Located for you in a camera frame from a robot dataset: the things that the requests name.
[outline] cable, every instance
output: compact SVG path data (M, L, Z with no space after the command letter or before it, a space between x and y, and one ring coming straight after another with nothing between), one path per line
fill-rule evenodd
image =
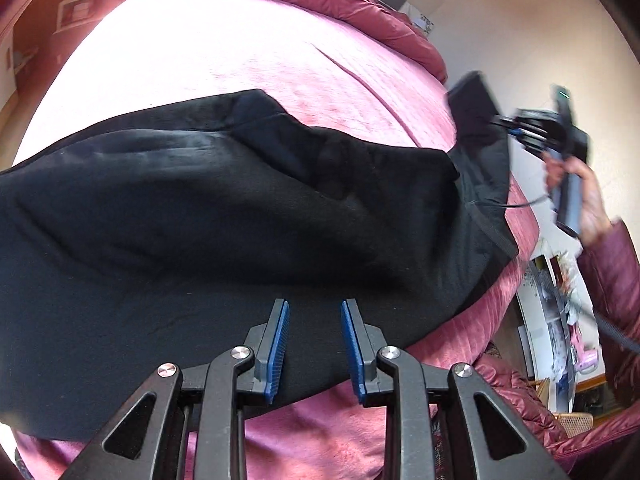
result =
M531 202L525 202L524 204L502 204L500 202L489 202L488 200L473 200L471 204L484 205L487 207L501 207L503 209L519 209L521 207L529 207L532 205L539 204L540 202L544 202L548 195L539 196L537 199L532 200Z
M571 305L577 310L582 316L587 317L589 320L593 321L599 330L602 330L602 333L605 333L610 338L613 339L620 346L623 346L625 349L633 352L637 355L640 355L640 343L634 341L629 336L627 336L620 327L614 325L607 318L602 317L600 314L594 312L593 314L586 310L580 303L577 303L574 300L571 300L564 292L558 289L554 282L551 280L551 276L549 276L546 272L542 272L534 266L531 266L534 270L534 274L536 275L536 279L539 280L540 284L549 290L556 297L556 301L559 306L567 306Z

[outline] quilted pink bedspread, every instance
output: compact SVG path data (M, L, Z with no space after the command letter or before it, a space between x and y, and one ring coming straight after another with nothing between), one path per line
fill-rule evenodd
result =
M97 121L171 102L263 88L309 125L396 146L448 150L445 89L425 69L349 25L274 0L127 0L82 42L44 97L16 162ZM510 201L524 197L512 180ZM508 223L523 257L538 238L529 208ZM520 283L516 262L472 307L410 351L449 367L473 362ZM340 384L246 424L250 479L371 479L385 412ZM36 480L53 480L82 444L16 434ZM188 477L195 436L191 435Z

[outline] person's hand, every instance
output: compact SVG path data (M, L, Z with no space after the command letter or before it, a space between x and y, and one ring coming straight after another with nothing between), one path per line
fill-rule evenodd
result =
M582 218L580 219L580 241L589 247L607 234L612 225L604 211L602 192L595 173L579 158L557 160L549 153L543 154L546 166L546 191L558 186L565 172L575 173L582 178Z

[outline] black device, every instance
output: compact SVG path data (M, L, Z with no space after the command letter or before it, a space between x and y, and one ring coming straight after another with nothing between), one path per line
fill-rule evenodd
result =
M430 404L437 404L445 470L455 480L568 480L521 418L465 363L422 364L389 346L363 322L355 300L342 304L351 383L365 407L386 406L385 464L376 480L434 480Z
M382 330L364 324L355 300L343 302L341 316L358 400L387 410L385 462L378 480L436 479L430 404L438 406L450 480L568 479L470 365L451 370L427 366L387 345ZM61 480L182 480L197 406L193 480L246 480L244 410L273 401L288 326L289 304L276 300L267 323L252 327L243 345L210 364L185 370L160 365L98 430Z
M449 91L447 99L459 131L482 131L488 123L493 123L505 128L538 158L549 152L558 159L576 156L587 163L589 137L574 125L571 94L560 86L554 86L552 92L555 111L519 109L513 117L505 117L498 111L482 74L470 72ZM577 238L582 214L582 179L575 174L566 174L550 198L557 214L556 225Z
M576 156L587 162L589 138L574 125L569 91L555 86L553 98L555 112L517 110L513 119L509 120L509 133L528 152L540 158L544 151L548 151L551 156L561 160ZM577 238L582 215L582 179L576 174L565 174L560 185L552 190L550 198L557 213L556 225L569 236Z

